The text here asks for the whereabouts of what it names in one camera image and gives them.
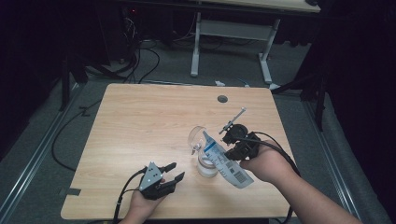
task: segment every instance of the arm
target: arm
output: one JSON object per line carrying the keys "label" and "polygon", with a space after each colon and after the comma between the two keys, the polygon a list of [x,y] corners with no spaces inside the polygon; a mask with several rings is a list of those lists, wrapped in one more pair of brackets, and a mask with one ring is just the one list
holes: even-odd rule
{"label": "arm", "polygon": [[142,224],[151,216],[158,204],[160,204],[166,196],[156,201],[147,200],[140,191],[136,190],[132,194],[131,205],[125,218],[121,224]]}
{"label": "arm", "polygon": [[361,223],[295,174],[286,160],[269,147],[261,146],[256,158],[241,161],[240,165],[279,189],[303,223]]}

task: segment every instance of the barcode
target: barcode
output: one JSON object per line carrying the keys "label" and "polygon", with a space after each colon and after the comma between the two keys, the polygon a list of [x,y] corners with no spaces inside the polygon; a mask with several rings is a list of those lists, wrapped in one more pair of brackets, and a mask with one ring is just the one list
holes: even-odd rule
{"label": "barcode", "polygon": [[247,180],[247,178],[242,174],[242,172],[238,171],[233,176],[239,181],[239,183],[243,183]]}
{"label": "barcode", "polygon": [[225,165],[227,166],[228,169],[230,169],[230,167],[233,166],[233,162],[232,161],[228,161]]}

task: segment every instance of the human hand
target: human hand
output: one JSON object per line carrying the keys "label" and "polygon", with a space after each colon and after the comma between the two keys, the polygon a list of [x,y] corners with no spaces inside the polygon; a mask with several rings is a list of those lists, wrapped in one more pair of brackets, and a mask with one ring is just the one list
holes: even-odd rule
{"label": "human hand", "polygon": [[[274,141],[266,142],[276,146]],[[285,175],[295,175],[285,158],[274,149],[265,145],[260,145],[257,157],[248,161],[241,161],[240,166],[251,171],[260,180],[272,184],[275,184],[279,179],[285,178]]]}
{"label": "human hand", "polygon": [[143,194],[139,190],[135,190],[131,197],[131,205],[129,207],[128,214],[122,224],[141,224],[149,218],[157,206],[165,199],[163,196],[155,201],[148,200],[143,197]]}

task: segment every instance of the table top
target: table top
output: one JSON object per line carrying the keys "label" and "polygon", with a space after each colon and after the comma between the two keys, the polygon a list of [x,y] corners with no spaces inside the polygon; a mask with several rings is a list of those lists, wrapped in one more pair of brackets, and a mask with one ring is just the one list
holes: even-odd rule
{"label": "table top", "polygon": [[[228,102],[220,103],[224,95]],[[271,184],[257,179],[244,189],[229,184],[220,174],[212,178],[197,170],[197,155],[187,144],[195,126],[206,127],[220,142],[219,130],[245,107],[235,122],[250,132],[273,136],[293,158],[272,93],[265,88],[110,84],[105,92],[84,148],[62,217],[111,219],[120,191],[128,178],[154,161],[158,166],[176,162],[164,174],[166,181],[185,172],[175,193],[169,195],[151,218],[285,217],[289,204]],[[128,189],[135,189],[135,178]],[[124,195],[120,217],[129,207]]]}
{"label": "table top", "polygon": [[310,6],[305,0],[201,0],[219,4],[231,4],[244,7],[266,7],[272,9],[284,9],[301,12],[320,12],[319,6]]}

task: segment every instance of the bottle label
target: bottle label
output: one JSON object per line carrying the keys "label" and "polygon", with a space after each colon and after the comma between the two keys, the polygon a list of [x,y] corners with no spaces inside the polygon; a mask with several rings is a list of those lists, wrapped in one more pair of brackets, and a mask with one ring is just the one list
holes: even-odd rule
{"label": "bottle label", "polygon": [[238,162],[229,160],[224,153],[226,150],[215,139],[204,131],[206,146],[204,153],[216,165],[221,175],[232,185],[243,189],[254,182]]}

